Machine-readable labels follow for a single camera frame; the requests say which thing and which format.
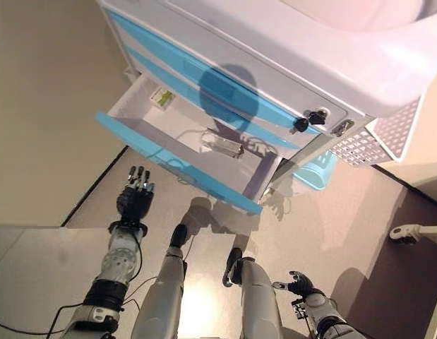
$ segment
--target robot finger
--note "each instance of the robot finger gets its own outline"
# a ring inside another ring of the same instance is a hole
[[[128,176],[127,176],[128,185],[133,183],[133,180],[134,180],[133,175],[135,174],[135,171],[136,171],[135,166],[132,166],[131,170],[128,171]]]

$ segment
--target metal bracket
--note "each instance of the metal bracket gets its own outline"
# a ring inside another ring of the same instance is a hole
[[[334,134],[337,137],[341,137],[343,136],[349,129],[351,129],[354,126],[354,121],[353,120],[344,120],[343,122],[340,123],[340,125],[338,127],[336,127],[335,129],[333,129],[333,131],[331,132],[331,134]]]

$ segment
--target blue drawer front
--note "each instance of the blue drawer front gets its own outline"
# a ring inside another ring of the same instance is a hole
[[[113,12],[109,14],[133,39],[202,90],[250,116],[288,129],[293,127],[297,119],[282,108],[135,23]],[[311,127],[308,127],[306,133],[319,134]]]
[[[254,201],[242,196],[239,192],[228,186],[225,186],[210,175],[183,161],[181,158],[175,156],[168,150],[165,150],[158,144],[145,138],[116,119],[109,117],[103,112],[99,112],[96,115],[96,119],[120,138],[126,145],[129,145],[150,161],[155,162],[166,170],[182,177],[187,182],[192,183],[192,185],[197,186],[199,189],[202,189],[215,198],[223,200],[243,210],[247,210],[250,213],[259,214],[262,211],[262,208]]]
[[[210,116],[228,123],[238,131],[249,133],[272,145],[279,145],[291,149],[300,148],[299,146],[289,143],[279,136],[263,129],[259,125],[254,124],[249,120],[246,120],[242,116],[238,115],[230,109],[227,109],[219,102],[208,97],[207,95],[201,94],[195,88],[189,86],[182,80],[173,76],[171,73],[152,63],[149,59],[146,59],[144,56],[135,52],[130,47],[127,47],[127,50],[131,56],[133,56],[136,60],[142,63],[142,65],[144,65],[144,67],[146,67],[154,76],[158,77],[163,83],[169,86],[177,94],[185,97],[188,101],[195,104],[196,106],[202,107],[205,112]]]

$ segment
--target robot leg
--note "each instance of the robot leg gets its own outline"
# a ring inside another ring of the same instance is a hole
[[[241,337],[243,339],[282,339],[280,311],[270,279],[263,268],[252,258],[237,259],[230,266],[230,263],[238,258],[238,251],[239,249],[233,249],[229,254],[230,260],[228,260],[225,275],[231,282],[241,285],[243,307]]]
[[[186,272],[180,247],[185,242],[186,233],[186,226],[176,227],[159,275],[138,313],[132,339],[176,338]]]

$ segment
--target wall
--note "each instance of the wall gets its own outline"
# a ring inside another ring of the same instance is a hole
[[[60,225],[116,157],[125,67],[94,0],[0,0],[0,225]]]
[[[407,157],[382,166],[437,200],[437,77],[426,94]]]

